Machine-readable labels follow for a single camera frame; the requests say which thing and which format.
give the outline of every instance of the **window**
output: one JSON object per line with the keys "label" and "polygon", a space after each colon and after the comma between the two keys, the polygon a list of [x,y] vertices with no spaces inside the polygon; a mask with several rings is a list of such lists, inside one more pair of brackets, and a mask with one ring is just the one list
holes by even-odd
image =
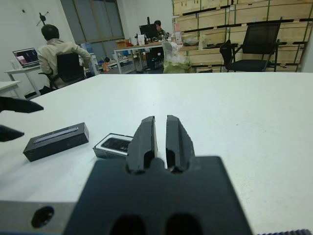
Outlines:
{"label": "window", "polygon": [[116,0],[61,0],[77,44],[91,43],[97,59],[111,57],[115,40],[124,39]]}

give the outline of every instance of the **laptop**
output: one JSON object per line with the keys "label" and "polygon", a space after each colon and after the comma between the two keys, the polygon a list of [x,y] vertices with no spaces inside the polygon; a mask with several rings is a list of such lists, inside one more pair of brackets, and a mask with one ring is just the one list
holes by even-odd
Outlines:
{"label": "laptop", "polygon": [[34,48],[16,50],[13,52],[13,54],[23,68],[39,65],[37,52]]}

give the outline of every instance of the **plastic bag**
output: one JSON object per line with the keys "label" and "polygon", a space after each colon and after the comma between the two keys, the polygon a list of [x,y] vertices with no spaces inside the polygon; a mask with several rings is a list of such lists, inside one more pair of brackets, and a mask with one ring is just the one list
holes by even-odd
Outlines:
{"label": "plastic bag", "polygon": [[199,44],[199,40],[196,37],[186,38],[182,40],[184,46],[197,46]]}
{"label": "plastic bag", "polygon": [[163,73],[189,73],[191,64],[187,57],[177,54],[182,45],[174,42],[162,44],[164,50]]}
{"label": "plastic bag", "polygon": [[199,50],[206,49],[208,47],[208,45],[216,44],[216,43],[217,43],[216,39],[214,39],[214,37],[212,37],[212,34],[200,35]]}

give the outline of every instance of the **computer monitor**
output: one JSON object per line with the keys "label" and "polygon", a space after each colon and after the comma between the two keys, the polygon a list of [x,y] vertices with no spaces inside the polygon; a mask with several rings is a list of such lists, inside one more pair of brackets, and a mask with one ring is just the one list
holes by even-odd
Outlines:
{"label": "computer monitor", "polygon": [[23,67],[39,63],[37,52],[34,48],[16,50],[13,52],[13,54]]}
{"label": "computer monitor", "polygon": [[139,26],[140,28],[140,33],[143,35],[145,34],[147,38],[154,38],[158,37],[158,32],[157,32],[157,26],[153,24],[146,24],[146,25],[141,25]]}

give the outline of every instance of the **laptop screen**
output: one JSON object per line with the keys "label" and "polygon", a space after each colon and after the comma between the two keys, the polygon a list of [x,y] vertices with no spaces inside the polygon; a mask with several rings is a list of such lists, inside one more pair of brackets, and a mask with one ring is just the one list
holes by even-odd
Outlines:
{"label": "laptop screen", "polygon": [[13,54],[22,66],[38,62],[37,52],[34,48],[17,50]]}

